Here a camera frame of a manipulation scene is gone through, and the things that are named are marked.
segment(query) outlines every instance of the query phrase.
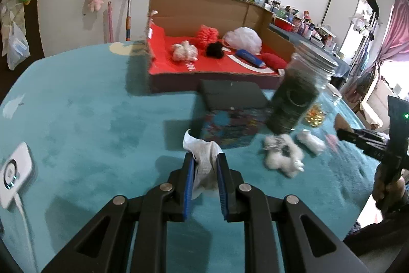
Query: white plastic bag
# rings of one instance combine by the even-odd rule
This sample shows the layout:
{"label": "white plastic bag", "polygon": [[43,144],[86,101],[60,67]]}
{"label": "white plastic bag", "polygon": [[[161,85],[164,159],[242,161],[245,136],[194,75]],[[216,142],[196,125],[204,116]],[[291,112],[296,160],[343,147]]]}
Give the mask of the white plastic bag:
{"label": "white plastic bag", "polygon": [[260,55],[262,41],[251,28],[240,27],[234,32],[227,32],[224,40],[234,49],[244,49],[253,55]]}
{"label": "white plastic bag", "polygon": [[30,56],[27,39],[21,29],[13,22],[9,33],[7,48],[7,64],[10,70],[14,70],[23,60]]}

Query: cardboard box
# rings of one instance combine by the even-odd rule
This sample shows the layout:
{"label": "cardboard box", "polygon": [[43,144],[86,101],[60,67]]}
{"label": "cardboard box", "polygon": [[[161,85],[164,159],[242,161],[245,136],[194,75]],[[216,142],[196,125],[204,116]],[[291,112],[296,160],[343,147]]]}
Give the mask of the cardboard box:
{"label": "cardboard box", "polygon": [[261,89],[276,89],[277,73],[260,73],[243,66],[226,53],[221,60],[204,56],[196,62],[174,62],[172,45],[195,37],[201,25],[218,29],[219,37],[239,27],[254,29],[263,40],[262,52],[270,52],[289,62],[294,45],[269,29],[272,13],[240,0],[150,0],[147,47],[151,55],[149,85],[152,92],[197,90],[200,80],[231,80],[257,83]]}

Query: silver screw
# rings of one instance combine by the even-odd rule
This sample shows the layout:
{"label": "silver screw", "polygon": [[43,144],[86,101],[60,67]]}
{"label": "silver screw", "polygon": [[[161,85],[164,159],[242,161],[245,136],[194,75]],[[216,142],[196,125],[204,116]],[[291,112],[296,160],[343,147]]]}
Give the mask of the silver screw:
{"label": "silver screw", "polygon": [[112,200],[112,202],[114,205],[122,205],[125,203],[125,197],[118,195]]}
{"label": "silver screw", "polygon": [[289,195],[287,197],[287,203],[291,204],[291,205],[296,205],[298,204],[299,199],[296,195]]}
{"label": "silver screw", "polygon": [[243,192],[249,192],[252,189],[252,186],[250,184],[243,183],[240,184],[238,188]]}
{"label": "silver screw", "polygon": [[160,188],[162,191],[168,192],[168,191],[171,191],[171,189],[173,189],[173,185],[171,185],[171,183],[162,183],[162,184],[159,186],[159,188]]}

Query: teal tablecloth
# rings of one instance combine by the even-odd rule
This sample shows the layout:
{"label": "teal tablecloth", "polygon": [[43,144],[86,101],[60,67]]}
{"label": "teal tablecloth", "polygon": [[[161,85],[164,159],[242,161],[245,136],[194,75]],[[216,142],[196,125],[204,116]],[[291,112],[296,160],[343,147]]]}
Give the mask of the teal tablecloth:
{"label": "teal tablecloth", "polygon": [[[20,192],[41,270],[112,197],[143,195],[179,168],[194,92],[150,95],[141,52],[123,56],[97,45],[32,64],[0,106],[24,95],[12,119],[0,113],[0,161],[17,145],[30,148],[35,172]],[[342,102],[353,127],[361,123]],[[314,134],[334,134],[333,120]],[[376,162],[340,143],[319,158],[305,153],[305,172],[287,179],[263,165],[263,129],[248,147],[225,150],[231,168],[266,194],[293,193],[341,239],[364,207]],[[33,272],[21,216],[0,208],[3,241],[21,268]],[[201,196],[185,224],[168,224],[168,272],[243,272],[241,223],[224,222],[218,196]]]}

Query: human hand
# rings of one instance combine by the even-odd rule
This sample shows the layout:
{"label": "human hand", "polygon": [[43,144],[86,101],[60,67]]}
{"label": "human hand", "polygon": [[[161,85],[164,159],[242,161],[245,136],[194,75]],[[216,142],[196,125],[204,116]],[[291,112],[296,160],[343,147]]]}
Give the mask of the human hand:
{"label": "human hand", "polygon": [[387,212],[393,205],[400,201],[405,193],[405,180],[403,177],[385,186],[382,180],[382,174],[385,173],[385,171],[386,167],[380,163],[376,169],[372,191],[372,196],[376,201],[376,207],[382,210],[382,213]]}

